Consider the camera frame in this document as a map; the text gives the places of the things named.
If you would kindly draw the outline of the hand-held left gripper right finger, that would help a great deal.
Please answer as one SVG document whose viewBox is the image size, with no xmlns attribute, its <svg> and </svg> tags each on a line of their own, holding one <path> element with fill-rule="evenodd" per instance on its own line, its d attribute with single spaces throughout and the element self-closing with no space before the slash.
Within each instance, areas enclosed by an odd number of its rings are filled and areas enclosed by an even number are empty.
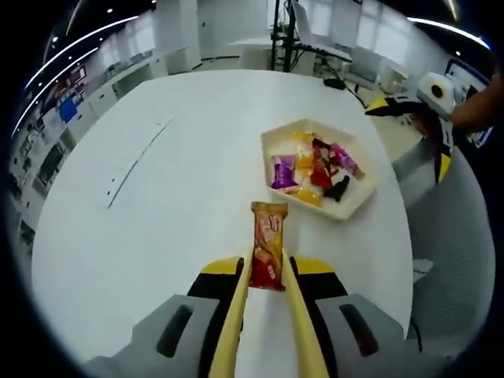
<svg viewBox="0 0 504 378">
<path fill-rule="evenodd" d="M 444 358 L 404 339 L 400 323 L 359 294 L 333 268 L 289 259 L 289 303 L 301 377 L 440 377 Z"/>
</svg>

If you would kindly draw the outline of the person's right hand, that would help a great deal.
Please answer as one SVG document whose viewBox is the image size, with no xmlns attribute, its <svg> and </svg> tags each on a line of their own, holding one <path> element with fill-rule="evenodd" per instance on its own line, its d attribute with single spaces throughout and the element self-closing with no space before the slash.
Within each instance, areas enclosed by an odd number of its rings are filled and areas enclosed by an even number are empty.
<svg viewBox="0 0 504 378">
<path fill-rule="evenodd" d="M 417 130 L 428 139 L 433 139 L 436 133 L 437 116 L 435 113 L 417 113 L 412 118 Z"/>
</svg>

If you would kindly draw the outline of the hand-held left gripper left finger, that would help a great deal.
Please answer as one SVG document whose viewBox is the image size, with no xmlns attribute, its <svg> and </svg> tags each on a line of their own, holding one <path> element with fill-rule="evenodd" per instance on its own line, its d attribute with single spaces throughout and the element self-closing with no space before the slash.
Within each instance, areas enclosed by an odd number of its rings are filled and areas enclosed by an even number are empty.
<svg viewBox="0 0 504 378">
<path fill-rule="evenodd" d="M 186 295 L 136 324 L 127 346 L 83 369 L 89 377 L 233 377 L 245 301 L 245 259 L 214 261 Z"/>
</svg>

